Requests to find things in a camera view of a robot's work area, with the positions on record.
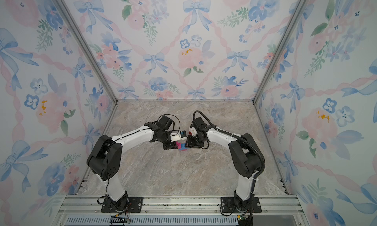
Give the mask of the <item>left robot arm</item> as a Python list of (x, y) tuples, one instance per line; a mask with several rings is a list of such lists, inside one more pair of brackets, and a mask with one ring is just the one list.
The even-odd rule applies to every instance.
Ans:
[(106, 193), (99, 197), (102, 213), (124, 213), (129, 208), (140, 212), (142, 198), (136, 202), (129, 199), (125, 187), (121, 183), (119, 171), (125, 161), (125, 153), (145, 143), (158, 142), (163, 150), (178, 149), (178, 143), (185, 141), (187, 133), (169, 115), (162, 115), (157, 121), (147, 122), (140, 128), (117, 136), (102, 135), (89, 154), (86, 164), (102, 183)]

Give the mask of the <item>blue lego brick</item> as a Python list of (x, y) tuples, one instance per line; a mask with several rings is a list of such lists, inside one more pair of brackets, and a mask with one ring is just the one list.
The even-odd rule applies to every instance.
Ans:
[(185, 146), (184, 143), (181, 144), (180, 150), (181, 151), (186, 151), (187, 150), (187, 148), (186, 148), (186, 146)]

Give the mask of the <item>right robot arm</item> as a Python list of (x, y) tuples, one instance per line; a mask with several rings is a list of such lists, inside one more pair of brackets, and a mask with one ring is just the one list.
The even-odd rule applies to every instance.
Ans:
[(215, 142), (230, 151), (233, 165), (239, 175), (234, 191), (234, 209), (253, 213), (254, 190), (257, 177), (265, 169), (265, 158), (254, 141), (246, 133), (238, 135), (222, 130), (201, 117), (194, 118), (186, 141), (186, 148), (207, 149), (210, 142)]

